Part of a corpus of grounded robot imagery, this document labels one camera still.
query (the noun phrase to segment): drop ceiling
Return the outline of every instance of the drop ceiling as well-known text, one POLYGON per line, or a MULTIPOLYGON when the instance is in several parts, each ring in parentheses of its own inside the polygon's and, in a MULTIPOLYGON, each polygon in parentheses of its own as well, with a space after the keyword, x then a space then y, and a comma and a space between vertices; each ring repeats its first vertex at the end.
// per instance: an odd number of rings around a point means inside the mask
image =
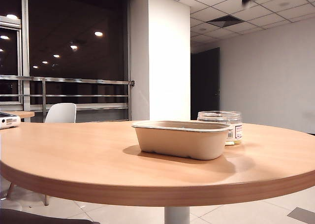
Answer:
POLYGON ((190 6, 192 47, 315 17, 315 0, 255 0, 248 9, 242 0, 176 1, 190 6), (225 28, 206 23, 226 15, 244 22, 225 28))

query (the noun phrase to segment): paper pulp container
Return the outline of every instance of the paper pulp container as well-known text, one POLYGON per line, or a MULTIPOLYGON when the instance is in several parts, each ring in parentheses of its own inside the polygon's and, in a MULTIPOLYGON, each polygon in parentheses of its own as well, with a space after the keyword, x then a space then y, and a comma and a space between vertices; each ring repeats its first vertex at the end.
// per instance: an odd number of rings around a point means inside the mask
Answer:
POLYGON ((225 123, 177 121, 140 121, 132 127, 142 151, 198 160, 219 157, 231 129, 225 123))

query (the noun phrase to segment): wooden tabletop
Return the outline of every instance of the wooden tabletop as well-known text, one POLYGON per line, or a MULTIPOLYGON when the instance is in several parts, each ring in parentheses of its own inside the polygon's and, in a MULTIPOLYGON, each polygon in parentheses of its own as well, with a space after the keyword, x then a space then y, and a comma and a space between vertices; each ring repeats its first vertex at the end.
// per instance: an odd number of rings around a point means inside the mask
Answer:
POLYGON ((132 122, 3 129, 1 173, 39 193, 134 206, 253 201, 315 185, 315 136, 244 124, 242 144, 202 161, 140 152, 132 122))
POLYGON ((5 113, 19 116, 21 119, 35 116, 34 112, 30 111, 4 111, 5 113))

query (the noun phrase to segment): ceiling vent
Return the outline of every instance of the ceiling vent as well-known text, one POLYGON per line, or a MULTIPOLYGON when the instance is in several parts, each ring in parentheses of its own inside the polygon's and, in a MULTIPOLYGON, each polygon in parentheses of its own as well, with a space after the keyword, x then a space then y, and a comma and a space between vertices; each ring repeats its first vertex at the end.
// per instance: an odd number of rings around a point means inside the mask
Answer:
POLYGON ((231 16, 231 15, 227 15, 227 16, 223 16, 223 17, 220 17, 220 18, 216 18, 214 20, 211 20, 211 21, 207 21, 207 23, 211 24, 211 25, 215 25, 215 26, 218 26, 218 27, 228 27, 228 26, 233 26, 235 24, 239 24, 239 23, 242 23, 244 22, 243 20, 240 20, 234 16, 231 16))

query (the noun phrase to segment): dark doorway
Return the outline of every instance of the dark doorway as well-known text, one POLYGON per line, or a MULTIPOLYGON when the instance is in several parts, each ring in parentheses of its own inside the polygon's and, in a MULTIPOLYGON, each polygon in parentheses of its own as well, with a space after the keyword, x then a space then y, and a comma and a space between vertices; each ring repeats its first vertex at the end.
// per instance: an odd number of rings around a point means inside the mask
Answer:
POLYGON ((220 48, 190 57, 190 117, 196 120, 198 112, 219 110, 220 102, 220 48))

